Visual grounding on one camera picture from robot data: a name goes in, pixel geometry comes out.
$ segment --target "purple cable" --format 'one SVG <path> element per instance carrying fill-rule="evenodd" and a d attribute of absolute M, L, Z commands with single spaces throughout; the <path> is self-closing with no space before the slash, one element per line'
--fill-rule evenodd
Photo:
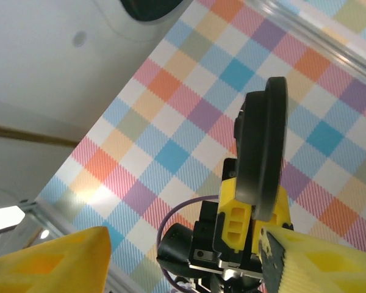
<path fill-rule="evenodd" d="M 167 221 L 171 218 L 171 216 L 177 212 L 178 210 L 192 204 L 192 203 L 199 203 L 200 201 L 204 201 L 204 200 L 217 200 L 218 199 L 218 195 L 208 195 L 206 197 L 197 197 L 197 198 L 192 198 L 191 200 L 186 200 L 183 203 L 178 204 L 177 206 L 175 206 L 172 210 L 170 210 L 168 212 L 167 215 L 165 215 L 164 219 L 161 221 L 159 230 L 157 231 L 157 237 L 156 237 L 156 246 L 157 248 L 160 245 L 161 242 L 161 235 L 163 233 L 165 224 L 167 224 Z M 172 280 L 170 274 L 161 267 L 161 271 L 163 272 L 164 277 L 167 279 L 167 281 L 172 285 L 172 287 L 174 287 L 176 290 L 179 290 L 180 292 L 183 293 L 192 293 L 193 291 L 188 290 L 186 288 L 182 288 L 180 287 L 174 280 Z"/>

